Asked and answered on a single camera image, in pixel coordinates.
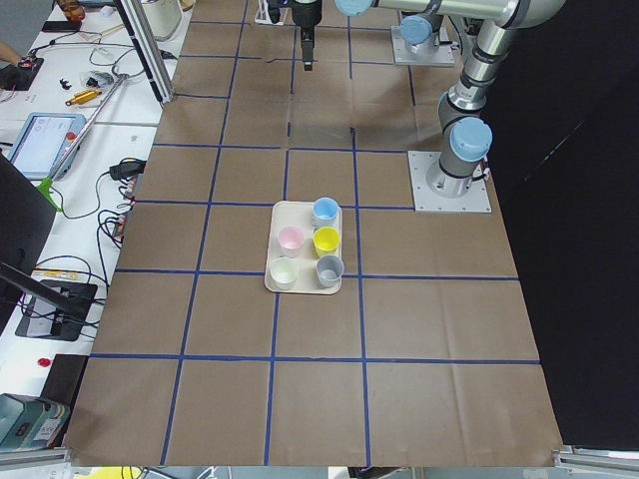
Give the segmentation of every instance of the person's arm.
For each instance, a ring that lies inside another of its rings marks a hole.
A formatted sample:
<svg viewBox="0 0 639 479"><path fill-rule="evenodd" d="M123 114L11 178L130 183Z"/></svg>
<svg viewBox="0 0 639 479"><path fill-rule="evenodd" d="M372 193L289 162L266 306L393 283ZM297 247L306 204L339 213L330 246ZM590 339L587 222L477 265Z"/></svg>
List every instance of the person's arm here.
<svg viewBox="0 0 639 479"><path fill-rule="evenodd" d="M9 45L0 42L0 60L3 62L9 62L13 65L18 65L22 57L18 55Z"/></svg>

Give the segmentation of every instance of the gray cup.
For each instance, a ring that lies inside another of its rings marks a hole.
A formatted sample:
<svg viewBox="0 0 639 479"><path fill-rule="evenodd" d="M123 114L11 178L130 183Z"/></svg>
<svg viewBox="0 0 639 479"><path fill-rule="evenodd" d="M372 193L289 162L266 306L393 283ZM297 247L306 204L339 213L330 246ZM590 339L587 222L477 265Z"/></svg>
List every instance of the gray cup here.
<svg viewBox="0 0 639 479"><path fill-rule="evenodd" d="M339 283L343 275L343 261L333 254L322 256L316 265L319 284L332 287Z"/></svg>

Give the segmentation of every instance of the pink cup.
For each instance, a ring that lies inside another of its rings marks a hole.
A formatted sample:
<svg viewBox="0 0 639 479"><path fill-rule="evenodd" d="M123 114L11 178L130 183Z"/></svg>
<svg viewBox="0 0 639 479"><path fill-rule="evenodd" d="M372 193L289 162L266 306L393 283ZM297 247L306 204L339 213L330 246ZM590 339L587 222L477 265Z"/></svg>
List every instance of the pink cup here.
<svg viewBox="0 0 639 479"><path fill-rule="evenodd" d="M300 227L285 227L278 234L278 243L285 256L296 257L302 252L304 230Z"/></svg>

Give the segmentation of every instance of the yellow cup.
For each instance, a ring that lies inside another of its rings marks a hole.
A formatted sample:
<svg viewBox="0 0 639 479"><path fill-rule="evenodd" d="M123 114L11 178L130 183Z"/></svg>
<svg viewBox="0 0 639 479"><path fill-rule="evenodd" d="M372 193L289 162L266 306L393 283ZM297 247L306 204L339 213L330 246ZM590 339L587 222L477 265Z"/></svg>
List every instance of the yellow cup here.
<svg viewBox="0 0 639 479"><path fill-rule="evenodd" d="M321 227L313 235L313 246L319 257L336 254L339 246L339 232L335 228Z"/></svg>

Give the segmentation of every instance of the white cup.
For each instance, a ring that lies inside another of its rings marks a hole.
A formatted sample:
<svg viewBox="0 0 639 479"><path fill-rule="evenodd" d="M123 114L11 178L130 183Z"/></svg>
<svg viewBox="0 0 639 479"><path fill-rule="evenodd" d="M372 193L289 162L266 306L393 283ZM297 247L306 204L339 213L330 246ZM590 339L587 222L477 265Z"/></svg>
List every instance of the white cup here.
<svg viewBox="0 0 639 479"><path fill-rule="evenodd" d="M279 289L291 289L298 279L298 263L291 257L279 257L271 263L269 274Z"/></svg>
<svg viewBox="0 0 639 479"><path fill-rule="evenodd" d="M343 275L343 261L333 254L322 256L316 265L319 284L332 287L339 283Z"/></svg>

